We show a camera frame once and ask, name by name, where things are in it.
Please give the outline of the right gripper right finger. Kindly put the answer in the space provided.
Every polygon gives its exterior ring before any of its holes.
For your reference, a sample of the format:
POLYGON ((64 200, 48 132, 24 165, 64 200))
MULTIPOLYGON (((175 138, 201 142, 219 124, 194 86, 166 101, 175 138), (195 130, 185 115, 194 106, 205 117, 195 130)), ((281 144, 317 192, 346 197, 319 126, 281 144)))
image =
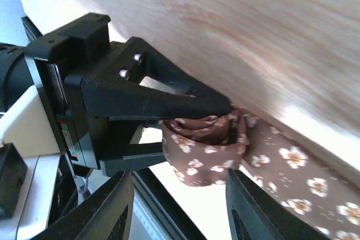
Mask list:
POLYGON ((241 171, 228 170, 226 204, 232 239, 328 239, 287 211, 241 171))

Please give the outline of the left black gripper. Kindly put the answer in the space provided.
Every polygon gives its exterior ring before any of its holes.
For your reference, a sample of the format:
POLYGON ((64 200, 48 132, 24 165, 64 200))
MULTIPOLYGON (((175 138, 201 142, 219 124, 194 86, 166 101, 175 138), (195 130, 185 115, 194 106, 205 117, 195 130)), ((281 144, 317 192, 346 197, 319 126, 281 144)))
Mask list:
POLYGON ((166 161, 161 142, 139 144, 135 121, 223 116, 231 106, 145 40, 111 42, 109 22, 88 13, 43 35, 25 17, 24 28, 26 62, 60 150, 73 169, 112 177, 166 161))

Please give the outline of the brown floral tie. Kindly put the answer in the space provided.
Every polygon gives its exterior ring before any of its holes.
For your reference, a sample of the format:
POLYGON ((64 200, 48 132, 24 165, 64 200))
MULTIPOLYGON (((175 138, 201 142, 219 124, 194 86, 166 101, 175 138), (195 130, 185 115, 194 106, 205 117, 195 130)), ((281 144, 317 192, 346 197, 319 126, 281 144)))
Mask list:
POLYGON ((276 202, 331 239, 359 238, 359 189, 285 132, 256 115, 160 122, 163 152, 190 187, 226 183, 245 169, 276 202))

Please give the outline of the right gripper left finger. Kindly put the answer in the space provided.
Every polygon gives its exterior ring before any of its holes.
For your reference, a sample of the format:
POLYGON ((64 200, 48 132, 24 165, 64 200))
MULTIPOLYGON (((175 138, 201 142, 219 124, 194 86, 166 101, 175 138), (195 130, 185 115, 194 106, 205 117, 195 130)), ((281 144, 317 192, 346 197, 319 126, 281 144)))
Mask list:
POLYGON ((128 239, 133 200, 132 173, 120 171, 33 239, 128 239))

